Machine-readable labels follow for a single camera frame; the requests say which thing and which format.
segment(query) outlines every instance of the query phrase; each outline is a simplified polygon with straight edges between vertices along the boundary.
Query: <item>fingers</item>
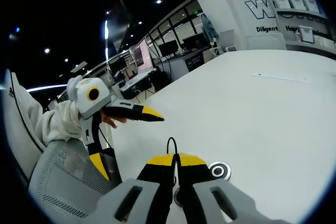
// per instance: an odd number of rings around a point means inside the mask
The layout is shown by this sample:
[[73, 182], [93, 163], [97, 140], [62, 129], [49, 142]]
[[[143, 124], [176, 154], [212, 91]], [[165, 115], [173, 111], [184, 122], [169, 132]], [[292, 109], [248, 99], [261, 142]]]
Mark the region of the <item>fingers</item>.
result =
[[115, 123], [113, 122], [113, 120], [110, 119], [110, 118], [105, 118], [105, 119], [103, 120], [103, 122], [104, 122], [104, 123], [107, 123], [107, 124], [110, 125], [110, 126], [112, 126], [112, 128], [114, 128], [114, 129], [117, 128], [116, 124], [115, 124]]
[[115, 119], [115, 120], [117, 120], [117, 121], [119, 121], [119, 122], [121, 122], [121, 123], [127, 123], [127, 119], [126, 118], [120, 118], [118, 116], [114, 116], [112, 118]]

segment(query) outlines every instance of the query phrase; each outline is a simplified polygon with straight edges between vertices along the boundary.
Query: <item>white hoodie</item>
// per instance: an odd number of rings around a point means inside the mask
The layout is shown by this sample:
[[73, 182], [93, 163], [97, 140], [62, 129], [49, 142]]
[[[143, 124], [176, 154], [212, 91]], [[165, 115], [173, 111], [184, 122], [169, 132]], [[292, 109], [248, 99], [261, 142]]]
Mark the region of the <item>white hoodie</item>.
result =
[[29, 180], [50, 141], [81, 137], [79, 112], [73, 102], [65, 101], [43, 113], [42, 106], [18, 83], [14, 73], [11, 78], [9, 70], [2, 91], [7, 140], [19, 172]]

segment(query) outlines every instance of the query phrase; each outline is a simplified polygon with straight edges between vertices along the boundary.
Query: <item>gray gripper housing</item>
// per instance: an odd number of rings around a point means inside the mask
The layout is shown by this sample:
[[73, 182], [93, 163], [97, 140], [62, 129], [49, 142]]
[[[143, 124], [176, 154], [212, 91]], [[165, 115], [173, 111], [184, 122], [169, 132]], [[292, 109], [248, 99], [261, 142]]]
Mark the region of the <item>gray gripper housing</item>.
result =
[[134, 193], [138, 194], [133, 207], [127, 217], [128, 224], [145, 224], [153, 202], [158, 183], [145, 182], [137, 179], [128, 179], [115, 189], [101, 197], [96, 210], [88, 217], [81, 220], [84, 224], [119, 224], [123, 223], [119, 218], [120, 211], [127, 208], [130, 198]]
[[262, 215], [257, 211], [251, 197], [224, 179], [197, 183], [193, 187], [201, 202], [207, 224], [227, 223], [222, 211], [233, 220], [232, 224], [289, 224]]

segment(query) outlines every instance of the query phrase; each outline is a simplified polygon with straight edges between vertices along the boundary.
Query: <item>computer screen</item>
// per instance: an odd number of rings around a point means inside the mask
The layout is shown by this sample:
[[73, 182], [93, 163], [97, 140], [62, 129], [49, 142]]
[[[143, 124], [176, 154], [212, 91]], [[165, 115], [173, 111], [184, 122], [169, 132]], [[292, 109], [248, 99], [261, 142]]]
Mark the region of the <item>computer screen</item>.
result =
[[203, 33], [183, 39], [183, 48], [186, 50], [201, 49], [207, 46], [209, 46], [209, 42], [205, 39]]
[[178, 44], [176, 40], [159, 45], [162, 56], [168, 56], [178, 51]]
[[147, 69], [153, 68], [153, 63], [151, 55], [146, 44], [146, 41], [143, 39], [134, 49], [134, 60], [135, 64], [138, 67], [138, 72], [144, 72]]
[[112, 71], [113, 75], [115, 73], [117, 73], [120, 69], [123, 69], [125, 67], [127, 67], [127, 64], [126, 64], [124, 58], [119, 58], [114, 63], [110, 64], [110, 68], [111, 68], [111, 71]]

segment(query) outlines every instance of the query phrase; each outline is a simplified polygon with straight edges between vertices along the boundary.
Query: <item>person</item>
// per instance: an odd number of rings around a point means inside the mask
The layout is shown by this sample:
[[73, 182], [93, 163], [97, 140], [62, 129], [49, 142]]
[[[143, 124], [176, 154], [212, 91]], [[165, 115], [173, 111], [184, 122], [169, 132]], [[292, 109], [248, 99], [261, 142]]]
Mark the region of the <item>person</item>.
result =
[[[81, 114], [74, 102], [58, 103], [55, 109], [43, 112], [43, 107], [22, 87], [9, 70], [1, 85], [4, 132], [10, 152], [22, 181], [29, 184], [34, 168], [48, 144], [54, 140], [81, 138]], [[101, 112], [102, 122], [117, 128], [113, 120]]]
[[[16, 99], [19, 103], [26, 124], [29, 124], [31, 129], [34, 129], [33, 133], [44, 144], [52, 140], [65, 140], [70, 138], [81, 138], [81, 127], [79, 120], [81, 114], [79, 113], [75, 102], [64, 101], [56, 105], [56, 108], [43, 113], [43, 107], [36, 101], [27, 90], [22, 87], [15, 76], [14, 78]], [[126, 123], [125, 118], [108, 117], [102, 111], [100, 111], [102, 122], [109, 124], [114, 129], [117, 125], [113, 120], [117, 120], [121, 123]]]

